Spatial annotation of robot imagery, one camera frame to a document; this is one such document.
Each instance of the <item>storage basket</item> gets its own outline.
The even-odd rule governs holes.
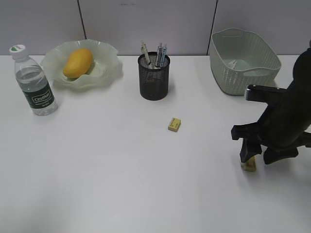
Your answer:
[[[212,35],[210,67],[223,92],[243,95],[250,84],[271,85],[281,62],[258,34],[230,28]]]

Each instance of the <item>green bottle label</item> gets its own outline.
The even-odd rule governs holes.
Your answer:
[[[35,92],[23,91],[31,108],[40,109],[45,108],[53,103],[54,95],[49,83],[41,90]]]

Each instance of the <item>plastic bottle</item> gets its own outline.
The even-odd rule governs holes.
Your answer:
[[[45,116],[57,109],[57,103],[41,66],[29,57],[24,45],[10,48],[15,60],[15,77],[31,109],[36,115]]]

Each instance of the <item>wavy glass bowl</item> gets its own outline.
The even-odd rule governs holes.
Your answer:
[[[63,75],[63,68],[69,55],[77,49],[86,48],[93,54],[93,63],[86,74],[77,79],[70,79]],[[47,52],[41,62],[48,79],[63,85],[73,87],[99,86],[111,79],[113,70],[120,64],[118,51],[110,44],[95,40],[78,40],[65,42]]]

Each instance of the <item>black mesh pen holder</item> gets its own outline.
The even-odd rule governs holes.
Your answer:
[[[152,69],[148,68],[144,54],[138,58],[140,94],[147,100],[160,100],[166,97],[169,91],[169,69],[171,61],[165,55],[164,66],[157,68],[155,67],[156,52],[149,52],[148,54]]]

